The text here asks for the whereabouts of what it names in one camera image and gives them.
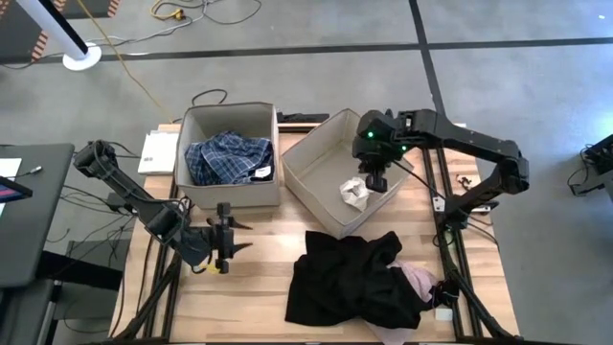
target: black cloth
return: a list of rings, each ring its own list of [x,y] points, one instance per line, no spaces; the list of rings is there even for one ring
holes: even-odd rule
[[[399,267],[394,232],[365,241],[306,232],[306,254],[294,264],[285,321],[332,326],[356,316],[389,329],[416,329],[424,303]]]

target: pink cloth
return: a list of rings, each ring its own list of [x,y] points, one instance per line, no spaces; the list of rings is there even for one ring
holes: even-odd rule
[[[415,292],[421,297],[423,302],[428,302],[432,299],[430,289],[437,284],[436,278],[429,271],[415,267],[409,263],[399,262],[398,260],[389,264],[388,267],[400,267],[402,272],[406,276]],[[415,330],[411,329],[387,329],[384,327],[373,325],[372,323],[366,323],[368,327],[373,331],[379,340],[385,345],[402,345],[404,342],[409,341],[413,336]]]

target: white pole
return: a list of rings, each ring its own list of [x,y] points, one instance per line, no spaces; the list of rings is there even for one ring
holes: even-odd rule
[[[17,3],[21,5],[25,12],[40,26],[42,30],[44,30],[51,37],[57,39],[59,44],[61,45],[62,50],[66,53],[67,56],[74,60],[84,59],[87,54],[87,49],[85,52],[77,45],[77,43],[73,40],[71,36],[69,36],[66,31],[59,25],[55,18],[45,9],[45,7],[40,3],[39,0],[17,0]]]
[[[50,37],[55,38],[65,55],[62,62],[71,71],[83,71],[94,66],[102,57],[102,50],[93,43],[85,43],[51,0],[17,0],[23,10]]]

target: white label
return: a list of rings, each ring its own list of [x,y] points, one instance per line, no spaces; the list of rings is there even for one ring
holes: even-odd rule
[[[259,168],[256,170],[255,177],[258,177],[258,178],[267,177],[268,175],[270,175],[271,171],[272,170],[270,169],[270,166]]]

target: white box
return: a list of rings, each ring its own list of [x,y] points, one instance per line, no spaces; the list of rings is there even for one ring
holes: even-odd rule
[[[359,160],[352,157],[352,142],[360,115],[345,109],[312,130],[282,156],[285,186],[337,238],[353,233],[369,216],[387,202],[409,175],[392,165],[385,173],[388,192],[373,192],[364,212],[346,204],[340,186],[358,173]],[[406,161],[400,164],[412,170]]]

